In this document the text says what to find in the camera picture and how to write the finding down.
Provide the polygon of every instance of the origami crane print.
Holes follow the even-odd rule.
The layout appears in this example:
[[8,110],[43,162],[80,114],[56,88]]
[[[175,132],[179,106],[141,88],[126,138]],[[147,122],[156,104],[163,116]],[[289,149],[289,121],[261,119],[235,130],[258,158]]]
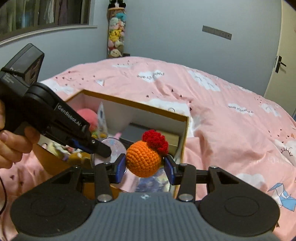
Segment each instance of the origami crane print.
[[277,183],[268,191],[272,190],[274,190],[274,192],[271,197],[278,203],[280,207],[284,207],[293,212],[295,211],[296,199],[291,197],[291,195],[288,195],[283,183]]

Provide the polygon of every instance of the crochet toy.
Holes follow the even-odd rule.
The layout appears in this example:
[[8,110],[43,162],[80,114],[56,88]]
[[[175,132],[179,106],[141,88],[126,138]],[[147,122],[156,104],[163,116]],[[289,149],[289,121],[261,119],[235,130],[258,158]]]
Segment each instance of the crochet toy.
[[138,177],[154,175],[168,154],[165,137],[155,130],[146,131],[141,141],[132,144],[126,152],[126,166]]
[[91,109],[80,109],[77,111],[77,113],[83,118],[85,119],[89,124],[89,131],[92,134],[93,138],[98,138],[96,130],[98,128],[98,116],[97,114],[92,111]]

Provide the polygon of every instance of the plush toy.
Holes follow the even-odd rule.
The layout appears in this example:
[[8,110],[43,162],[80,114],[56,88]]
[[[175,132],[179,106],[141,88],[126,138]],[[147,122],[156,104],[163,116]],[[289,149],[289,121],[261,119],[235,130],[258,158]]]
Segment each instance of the plush toy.
[[109,37],[111,38],[112,36],[120,37],[121,30],[110,30],[109,31]]
[[168,142],[155,130],[147,131],[142,141],[132,144],[126,151],[126,167],[138,177],[154,175],[168,154]]
[[108,9],[112,8],[126,8],[126,4],[123,0],[110,0]]
[[112,42],[116,42],[116,41],[119,40],[119,37],[117,37],[117,36],[111,36],[111,37],[109,37],[109,39],[110,39]]
[[116,25],[118,25],[118,23],[119,23],[119,19],[118,18],[111,18],[110,21],[109,21],[109,29],[115,29],[114,27]]
[[122,55],[118,49],[112,49],[110,51],[110,56],[112,56],[114,58],[118,58],[119,56],[122,57]]
[[89,124],[89,131],[95,132],[98,128],[98,116],[97,114],[91,109],[80,109],[77,113],[85,119]]
[[86,169],[91,169],[91,155],[86,152],[73,152],[67,159],[71,166],[79,165]]
[[120,42],[120,40],[117,40],[117,41],[115,42],[115,47],[116,47],[116,48],[118,48],[118,47],[121,46],[121,45],[123,45],[123,43]]
[[126,21],[126,14],[125,13],[119,12],[115,16],[123,22]]
[[113,48],[114,47],[114,43],[110,39],[108,39],[108,47],[109,48]]

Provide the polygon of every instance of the human hand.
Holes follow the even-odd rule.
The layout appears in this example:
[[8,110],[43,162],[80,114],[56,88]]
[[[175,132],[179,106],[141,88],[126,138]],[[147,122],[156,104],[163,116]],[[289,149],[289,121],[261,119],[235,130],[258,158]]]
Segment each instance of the human hand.
[[[0,100],[0,130],[5,126],[5,105]],[[9,131],[0,132],[0,168],[9,169],[22,159],[23,153],[30,153],[33,144],[37,144],[40,133],[31,126],[25,128],[25,136]]]

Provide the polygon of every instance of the light switch panel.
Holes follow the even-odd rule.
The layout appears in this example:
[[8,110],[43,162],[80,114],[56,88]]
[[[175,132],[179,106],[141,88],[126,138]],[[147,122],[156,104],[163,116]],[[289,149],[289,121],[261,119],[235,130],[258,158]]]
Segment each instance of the light switch panel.
[[202,26],[202,31],[208,33],[208,26]]
[[210,33],[210,34],[214,34],[214,31],[215,31],[214,28],[208,27],[208,33]]
[[219,29],[215,29],[214,30],[214,34],[215,35],[220,36],[220,33],[221,33],[221,30],[219,30]]
[[215,29],[215,28],[212,28],[212,27],[209,27],[209,26],[205,26],[205,25],[202,26],[202,31],[206,32],[206,33],[214,34],[214,35],[217,35],[217,36],[220,36],[222,38],[229,39],[229,40],[231,40],[231,37],[232,37],[232,34],[230,34],[230,33],[227,33],[227,32],[224,32],[222,30]]
[[231,36],[232,36],[232,34],[230,34],[230,33],[226,33],[226,34],[225,34],[225,38],[226,38],[226,39],[231,40]]
[[221,31],[220,36],[223,37],[223,38],[225,38],[225,35],[226,35],[226,32]]

